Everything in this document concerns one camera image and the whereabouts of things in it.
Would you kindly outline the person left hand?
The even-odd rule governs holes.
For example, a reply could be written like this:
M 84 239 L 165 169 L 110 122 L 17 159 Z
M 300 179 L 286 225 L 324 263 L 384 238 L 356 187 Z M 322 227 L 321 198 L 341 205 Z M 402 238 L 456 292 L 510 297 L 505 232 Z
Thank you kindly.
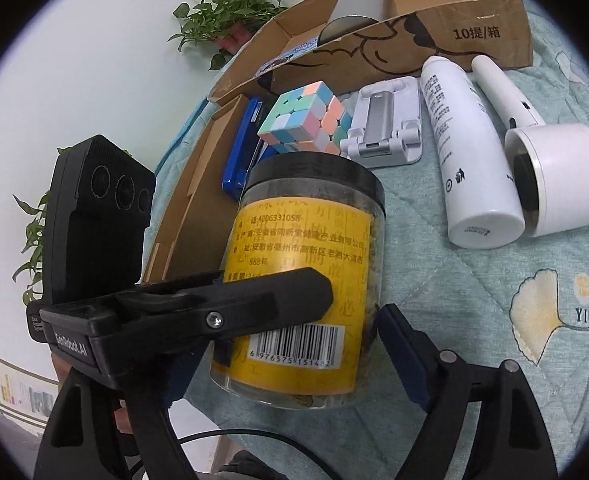
M 53 353 L 50 355 L 50 357 L 52 358 L 52 366 L 54 367 L 58 378 L 59 388 L 62 388 L 63 384 L 66 382 L 72 366 Z M 137 456 L 138 446 L 134 439 L 130 416 L 128 416 L 124 400 L 119 400 L 118 408 L 114 410 L 114 419 L 116 420 L 116 428 L 118 428 L 120 433 L 120 445 L 122 452 L 126 457 Z

